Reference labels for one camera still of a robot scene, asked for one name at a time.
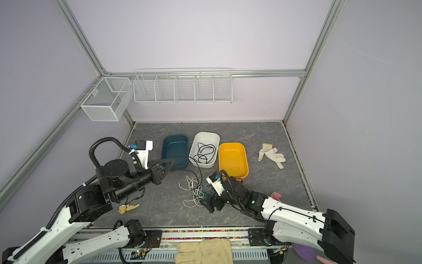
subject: white mesh basket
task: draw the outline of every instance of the white mesh basket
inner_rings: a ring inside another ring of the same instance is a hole
[[[103,77],[81,107],[92,121],[119,121],[132,96],[129,78]]]
[[[231,103],[230,72],[195,74],[137,74],[133,80],[135,102]]]

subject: white wall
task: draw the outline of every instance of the white wall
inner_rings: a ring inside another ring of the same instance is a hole
[[[0,2],[0,183],[97,77],[49,0]]]
[[[347,1],[288,127],[357,263],[420,263],[422,2]]]
[[[97,77],[49,0],[0,2],[0,184]],[[81,113],[0,212],[0,252],[45,226],[60,202],[95,174],[88,149],[123,140],[127,124],[93,122]],[[112,143],[96,152],[117,154]]]
[[[303,69],[332,0],[69,0],[109,72]]]
[[[138,104],[128,109],[137,122],[282,120],[298,77],[233,78],[232,103]]]

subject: pink handle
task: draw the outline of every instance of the pink handle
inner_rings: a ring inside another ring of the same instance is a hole
[[[321,261],[324,264],[335,264],[334,262],[332,262],[331,260],[325,259],[321,256],[316,256],[316,259]]]

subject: purple shovel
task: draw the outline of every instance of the purple shovel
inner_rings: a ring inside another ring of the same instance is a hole
[[[311,262],[314,259],[319,260],[324,264],[335,264],[331,260],[325,259],[321,256],[318,256],[314,253],[314,249],[308,246],[304,246],[301,244],[292,243],[293,248],[295,249],[296,253],[301,257],[304,261]]]

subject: gray marble tabletop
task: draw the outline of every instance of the gray marble tabletop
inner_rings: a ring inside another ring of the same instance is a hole
[[[133,144],[135,140],[152,140],[154,148],[149,152],[149,160],[160,159],[165,137],[186,134],[190,148],[195,134],[201,131],[217,133],[220,136],[220,144],[239,142],[245,146],[249,174],[243,184],[247,189],[268,195],[278,192],[283,196],[282,202],[284,203],[306,210],[311,208],[281,123],[139,123],[132,133],[130,143]],[[278,153],[284,154],[286,162],[283,163],[283,169],[279,169],[273,161],[266,157],[258,162],[258,152],[262,148],[262,143],[273,144],[278,149]],[[135,168],[129,156],[124,154],[123,158],[129,162],[131,171],[134,171]],[[192,164],[189,163],[187,169],[196,172],[199,176],[198,168]],[[205,186],[208,185],[205,178],[218,170],[218,159],[212,168],[201,169],[205,189],[209,188]],[[98,218],[93,226],[112,227],[118,219],[123,222],[129,219],[138,219],[143,227],[262,225],[231,206],[225,206],[221,211],[212,214],[204,207],[185,207],[183,201],[192,199],[191,191],[185,191],[179,187],[180,183],[181,186],[187,188],[185,175],[194,177],[188,171],[171,171],[162,184],[146,186],[144,197],[131,203],[131,205],[139,203],[138,208],[121,215],[117,212],[119,205],[114,204],[114,209]],[[137,196],[139,194],[135,193],[129,197],[129,200]]]

